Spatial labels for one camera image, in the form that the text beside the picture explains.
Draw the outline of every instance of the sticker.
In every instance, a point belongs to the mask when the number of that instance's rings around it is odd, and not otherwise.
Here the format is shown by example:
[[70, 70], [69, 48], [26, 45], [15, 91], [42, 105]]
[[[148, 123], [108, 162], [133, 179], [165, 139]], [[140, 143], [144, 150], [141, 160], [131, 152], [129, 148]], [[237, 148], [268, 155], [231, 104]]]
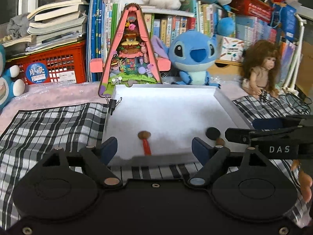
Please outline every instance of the sticker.
[[76, 83], [75, 71], [59, 72], [58, 82], [73, 82]]
[[26, 77], [33, 84], [39, 84], [48, 78], [48, 69], [41, 62], [34, 62], [27, 66]]

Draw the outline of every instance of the red box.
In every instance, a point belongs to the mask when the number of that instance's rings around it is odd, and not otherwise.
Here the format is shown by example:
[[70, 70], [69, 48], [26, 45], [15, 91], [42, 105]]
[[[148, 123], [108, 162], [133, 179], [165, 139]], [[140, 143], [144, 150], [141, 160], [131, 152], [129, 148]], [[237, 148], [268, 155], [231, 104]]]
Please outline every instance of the red box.
[[26, 85], [47, 82], [86, 82], [85, 41], [65, 45], [6, 62], [6, 68], [20, 67], [19, 78]]
[[261, 0], [232, 0], [230, 6], [236, 14], [257, 17], [267, 23], [271, 22], [272, 8]]

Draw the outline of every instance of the red stick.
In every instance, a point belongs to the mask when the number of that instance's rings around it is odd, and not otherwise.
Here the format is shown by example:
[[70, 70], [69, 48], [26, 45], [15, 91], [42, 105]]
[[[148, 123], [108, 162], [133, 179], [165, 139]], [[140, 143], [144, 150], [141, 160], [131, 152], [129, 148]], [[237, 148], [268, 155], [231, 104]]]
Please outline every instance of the red stick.
[[143, 151], [145, 152], [145, 155], [151, 155], [150, 145], [147, 139], [142, 140], [143, 144]]

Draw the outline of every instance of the gray cloth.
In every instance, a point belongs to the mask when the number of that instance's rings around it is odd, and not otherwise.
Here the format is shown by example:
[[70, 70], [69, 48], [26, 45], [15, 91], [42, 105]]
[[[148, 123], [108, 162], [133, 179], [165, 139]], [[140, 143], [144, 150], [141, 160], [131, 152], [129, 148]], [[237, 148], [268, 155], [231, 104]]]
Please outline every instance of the gray cloth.
[[27, 29], [29, 27], [28, 13], [15, 16], [10, 19], [7, 25], [7, 34], [11, 35], [13, 39], [18, 39], [29, 35]]

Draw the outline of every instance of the human hand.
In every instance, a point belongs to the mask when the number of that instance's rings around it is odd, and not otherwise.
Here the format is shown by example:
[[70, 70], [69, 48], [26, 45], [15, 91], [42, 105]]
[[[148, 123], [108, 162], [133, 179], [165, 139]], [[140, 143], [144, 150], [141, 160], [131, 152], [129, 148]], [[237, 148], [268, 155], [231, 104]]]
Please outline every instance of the human hand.
[[[291, 171], [298, 168], [299, 165], [300, 165], [299, 160], [293, 160], [292, 165], [291, 165]], [[312, 191], [311, 191], [311, 186], [313, 184], [312, 178], [308, 174], [304, 173], [302, 169], [299, 170], [298, 177], [299, 177], [301, 194], [305, 202], [308, 203], [312, 197]]]
[[262, 88], [260, 88], [260, 87], [254, 87], [253, 88], [253, 91], [254, 91], [254, 93], [256, 94], [256, 95], [261, 95], [262, 94]]

